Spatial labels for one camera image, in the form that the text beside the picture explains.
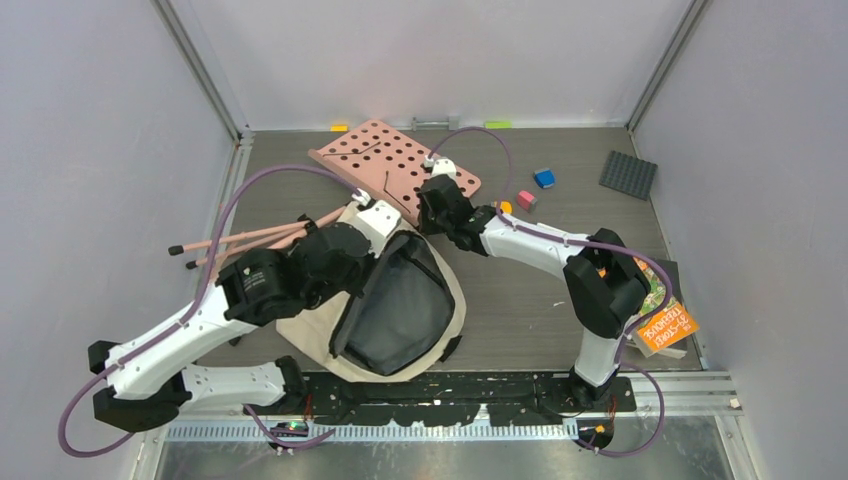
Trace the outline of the cream canvas backpack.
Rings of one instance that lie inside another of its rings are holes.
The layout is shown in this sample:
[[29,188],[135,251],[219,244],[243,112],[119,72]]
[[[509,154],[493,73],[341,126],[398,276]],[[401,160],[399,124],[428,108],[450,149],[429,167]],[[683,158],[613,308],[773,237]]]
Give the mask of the cream canvas backpack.
[[385,245],[362,296],[341,292],[277,320],[275,329],[345,381],[396,383],[452,354],[466,311],[452,268],[422,235],[402,229]]

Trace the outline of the orange treehouse book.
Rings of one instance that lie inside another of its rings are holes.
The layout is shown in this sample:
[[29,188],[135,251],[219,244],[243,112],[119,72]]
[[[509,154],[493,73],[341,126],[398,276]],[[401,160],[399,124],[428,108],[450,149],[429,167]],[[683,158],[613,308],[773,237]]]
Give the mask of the orange treehouse book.
[[675,300],[672,291],[668,304],[650,320],[640,324],[627,340],[624,351],[638,351],[645,358],[661,355],[661,350],[685,337],[689,339],[699,329],[699,324],[687,311],[684,303],[680,305]]

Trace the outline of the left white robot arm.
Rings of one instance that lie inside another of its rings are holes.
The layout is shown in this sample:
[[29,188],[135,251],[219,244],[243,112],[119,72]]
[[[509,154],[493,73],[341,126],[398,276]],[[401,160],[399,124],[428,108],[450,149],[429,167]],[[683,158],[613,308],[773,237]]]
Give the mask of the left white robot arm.
[[90,365],[108,385],[93,396],[95,418],[136,433],[191,410],[241,404],[298,412],[307,389],[291,357],[253,367],[199,366],[197,360],[340,292],[360,293],[386,240],[369,226],[338,222],[285,249],[252,249],[222,269],[199,299],[145,335],[124,344],[96,342]]

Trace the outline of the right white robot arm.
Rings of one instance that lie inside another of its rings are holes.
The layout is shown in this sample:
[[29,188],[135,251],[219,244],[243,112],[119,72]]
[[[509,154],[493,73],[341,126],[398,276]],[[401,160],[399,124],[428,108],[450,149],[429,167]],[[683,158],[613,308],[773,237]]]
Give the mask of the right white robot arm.
[[583,327],[567,392],[578,408],[596,410],[611,395],[626,327],[641,311],[650,283],[621,238],[609,229],[571,234],[475,207],[447,175],[426,180],[417,193],[418,223],[426,235],[443,234],[458,249],[509,259],[564,282]]

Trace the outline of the pink music stand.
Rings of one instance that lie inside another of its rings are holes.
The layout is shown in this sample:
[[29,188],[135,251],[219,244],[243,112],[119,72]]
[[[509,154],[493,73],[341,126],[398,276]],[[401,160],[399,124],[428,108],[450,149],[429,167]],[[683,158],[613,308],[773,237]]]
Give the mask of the pink music stand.
[[[371,119],[338,137],[319,149],[310,149],[308,155],[320,167],[319,173],[330,173],[361,189],[369,198],[384,201],[400,212],[402,218],[418,227],[419,200],[417,194],[430,173],[423,166],[431,149],[387,123]],[[469,170],[457,166],[456,180],[465,197],[477,193],[482,181]],[[249,248],[268,245],[279,240],[295,238],[304,229],[306,221],[298,221],[249,233],[223,237],[221,244],[240,243],[239,247],[226,247],[216,261],[226,255],[241,253]]]

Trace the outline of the pink eraser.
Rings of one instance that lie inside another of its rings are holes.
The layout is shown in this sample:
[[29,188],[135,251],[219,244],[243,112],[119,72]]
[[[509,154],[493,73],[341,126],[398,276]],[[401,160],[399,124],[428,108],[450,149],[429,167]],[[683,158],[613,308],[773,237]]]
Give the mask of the pink eraser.
[[533,213],[537,206],[535,195],[526,190],[519,191],[515,196],[516,203],[526,212]]

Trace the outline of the green tape piece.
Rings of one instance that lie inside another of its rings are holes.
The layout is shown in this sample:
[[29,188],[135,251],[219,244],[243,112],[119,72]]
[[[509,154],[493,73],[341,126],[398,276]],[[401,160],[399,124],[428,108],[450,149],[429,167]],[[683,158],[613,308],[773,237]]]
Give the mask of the green tape piece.
[[510,121],[485,121],[483,126],[486,129],[511,129],[513,124]]

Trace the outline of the blue eraser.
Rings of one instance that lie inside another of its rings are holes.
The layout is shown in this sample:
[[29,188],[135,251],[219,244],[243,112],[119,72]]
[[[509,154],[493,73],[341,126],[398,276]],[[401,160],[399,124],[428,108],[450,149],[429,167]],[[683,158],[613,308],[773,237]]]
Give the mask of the blue eraser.
[[550,169],[540,169],[533,172],[533,180],[541,189],[552,188],[556,184],[556,177]]

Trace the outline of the dark grey studded plate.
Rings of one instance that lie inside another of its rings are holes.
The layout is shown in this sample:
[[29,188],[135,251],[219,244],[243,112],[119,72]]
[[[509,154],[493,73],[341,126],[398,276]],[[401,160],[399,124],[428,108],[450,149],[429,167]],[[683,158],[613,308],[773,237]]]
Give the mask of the dark grey studded plate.
[[648,201],[658,165],[618,151],[610,151],[598,183],[630,197]]

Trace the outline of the black moon sixpence book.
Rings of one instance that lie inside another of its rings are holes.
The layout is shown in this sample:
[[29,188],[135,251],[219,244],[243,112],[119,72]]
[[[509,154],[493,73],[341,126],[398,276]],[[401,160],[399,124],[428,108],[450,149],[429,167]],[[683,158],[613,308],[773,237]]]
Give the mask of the black moon sixpence book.
[[[654,258],[654,261],[667,273],[669,279],[672,282],[672,291],[675,300],[683,305],[684,297],[682,293],[682,288],[680,284],[680,275],[679,275],[679,267],[678,263],[673,260],[667,259],[659,259]],[[661,355],[668,356],[675,359],[682,359],[688,353],[688,338],[685,337],[682,340],[675,342],[674,344],[668,346],[667,348],[660,351]]]

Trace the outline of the metal wall bracket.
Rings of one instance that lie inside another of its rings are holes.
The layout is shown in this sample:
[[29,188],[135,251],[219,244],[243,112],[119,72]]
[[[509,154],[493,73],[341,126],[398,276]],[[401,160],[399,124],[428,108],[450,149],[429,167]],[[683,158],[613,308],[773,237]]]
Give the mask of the metal wall bracket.
[[410,123],[412,131],[424,130],[447,130],[455,131],[460,128],[460,116],[448,116],[445,118],[419,118],[413,117]]

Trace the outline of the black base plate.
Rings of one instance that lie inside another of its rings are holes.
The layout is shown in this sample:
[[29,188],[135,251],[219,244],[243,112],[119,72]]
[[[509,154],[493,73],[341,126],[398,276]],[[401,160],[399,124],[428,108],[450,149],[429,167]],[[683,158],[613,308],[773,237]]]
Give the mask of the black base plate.
[[598,400],[573,391],[567,372],[433,371],[401,383],[352,383],[328,372],[307,372],[292,394],[259,415],[290,415],[319,425],[466,426],[486,414],[493,426],[554,425],[581,414],[631,413],[631,382],[617,377]]

